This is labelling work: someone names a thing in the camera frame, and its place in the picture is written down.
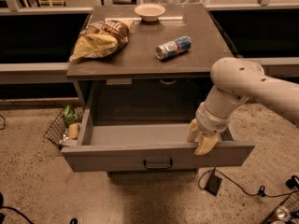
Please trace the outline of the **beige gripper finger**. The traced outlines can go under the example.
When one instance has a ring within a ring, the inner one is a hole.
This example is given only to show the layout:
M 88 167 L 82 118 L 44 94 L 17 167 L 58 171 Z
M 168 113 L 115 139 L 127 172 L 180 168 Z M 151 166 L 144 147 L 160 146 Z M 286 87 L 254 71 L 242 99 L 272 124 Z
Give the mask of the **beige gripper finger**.
M 202 156 L 206 155 L 216 146 L 218 142 L 218 136 L 215 133 L 199 133 L 198 135 L 198 147 L 194 151 L 194 155 Z
M 199 132 L 200 132 L 200 130 L 197 125 L 197 120 L 193 119 L 188 127 L 188 130 L 187 130 L 187 141 L 189 143 L 194 142 L 196 140 L 196 138 L 198 137 Z

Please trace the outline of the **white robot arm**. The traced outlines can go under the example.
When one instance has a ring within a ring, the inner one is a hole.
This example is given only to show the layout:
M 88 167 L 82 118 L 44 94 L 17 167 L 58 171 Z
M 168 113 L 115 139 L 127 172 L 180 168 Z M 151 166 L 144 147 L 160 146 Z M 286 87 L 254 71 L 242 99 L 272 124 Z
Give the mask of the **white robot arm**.
M 210 78 L 213 87 L 187 131 L 187 141 L 198 143 L 196 155 L 206 155 L 216 146 L 218 134 L 226 130 L 233 112 L 249 99 L 299 126 L 298 84 L 269 77 L 258 63 L 237 58 L 217 60 Z

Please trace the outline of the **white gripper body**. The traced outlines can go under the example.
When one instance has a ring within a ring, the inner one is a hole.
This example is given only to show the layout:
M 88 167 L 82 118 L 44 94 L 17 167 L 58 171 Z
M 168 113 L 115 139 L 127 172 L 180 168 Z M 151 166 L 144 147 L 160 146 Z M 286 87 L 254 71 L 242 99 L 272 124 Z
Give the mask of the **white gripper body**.
M 195 119 L 202 133 L 223 133 L 231 121 L 231 117 L 223 119 L 213 115 L 203 103 L 197 108 Z

